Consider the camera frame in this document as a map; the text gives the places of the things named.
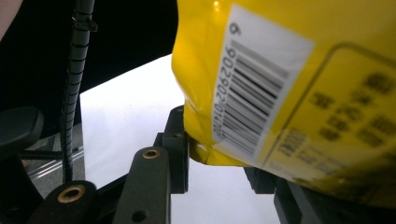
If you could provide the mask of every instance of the yellow bag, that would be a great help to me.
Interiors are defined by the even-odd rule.
[[[396,1],[178,0],[191,157],[396,208]]]

